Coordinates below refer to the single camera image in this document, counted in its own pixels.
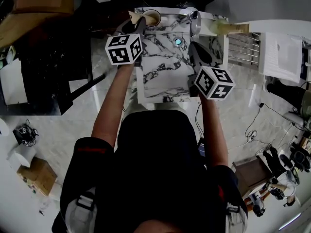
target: paper cup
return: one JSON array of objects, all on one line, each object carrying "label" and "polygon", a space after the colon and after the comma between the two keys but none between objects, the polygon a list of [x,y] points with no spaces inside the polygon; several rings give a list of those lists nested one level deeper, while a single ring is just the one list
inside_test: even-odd
[{"label": "paper cup", "polygon": [[158,11],[156,10],[146,10],[144,13],[142,13],[143,15],[147,15],[150,17],[153,17],[154,19],[156,19],[156,23],[153,25],[147,25],[147,28],[155,28],[161,21],[161,15]]}]

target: marble table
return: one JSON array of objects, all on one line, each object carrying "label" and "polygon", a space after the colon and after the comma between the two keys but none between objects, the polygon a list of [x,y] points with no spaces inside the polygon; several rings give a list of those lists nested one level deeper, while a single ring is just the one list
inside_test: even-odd
[{"label": "marble table", "polygon": [[[190,64],[190,23],[187,14],[192,9],[177,8],[136,8],[143,13],[148,9],[160,12],[162,20],[154,29],[146,29],[142,43],[141,66],[136,67],[139,103],[186,102],[198,100],[190,97],[188,75],[194,73]],[[215,58],[215,65],[227,68],[228,39],[217,36],[208,28],[218,18],[210,13],[200,12],[202,26],[199,42],[207,47]],[[173,39],[179,36],[184,44],[176,47]]]}]

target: cube with markers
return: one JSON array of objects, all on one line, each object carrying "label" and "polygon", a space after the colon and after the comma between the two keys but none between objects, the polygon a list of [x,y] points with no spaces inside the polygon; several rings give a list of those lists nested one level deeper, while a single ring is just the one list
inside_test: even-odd
[{"label": "cube with markers", "polygon": [[109,37],[105,49],[112,65],[132,64],[142,53],[140,34]]},{"label": "cube with markers", "polygon": [[235,86],[228,70],[205,66],[201,67],[194,84],[210,100],[224,100]]}]

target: black hair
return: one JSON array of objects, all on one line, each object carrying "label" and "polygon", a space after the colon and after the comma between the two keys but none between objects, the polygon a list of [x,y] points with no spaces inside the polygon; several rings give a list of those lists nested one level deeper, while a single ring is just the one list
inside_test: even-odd
[{"label": "black hair", "polygon": [[296,198],[294,198],[294,200],[293,200],[292,202],[286,203],[286,205],[287,205],[287,206],[292,206],[292,205],[295,203],[295,201],[296,201]]}]

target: brown box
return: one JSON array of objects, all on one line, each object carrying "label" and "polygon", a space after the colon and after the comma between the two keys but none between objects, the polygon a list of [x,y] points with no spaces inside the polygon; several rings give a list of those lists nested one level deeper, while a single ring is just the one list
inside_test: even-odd
[{"label": "brown box", "polygon": [[17,170],[18,175],[26,178],[41,191],[45,196],[48,196],[55,183],[57,175],[45,160],[34,158],[30,167],[20,166]]},{"label": "brown box", "polygon": [[13,11],[0,24],[0,48],[53,17],[73,14],[73,0],[16,0]]}]

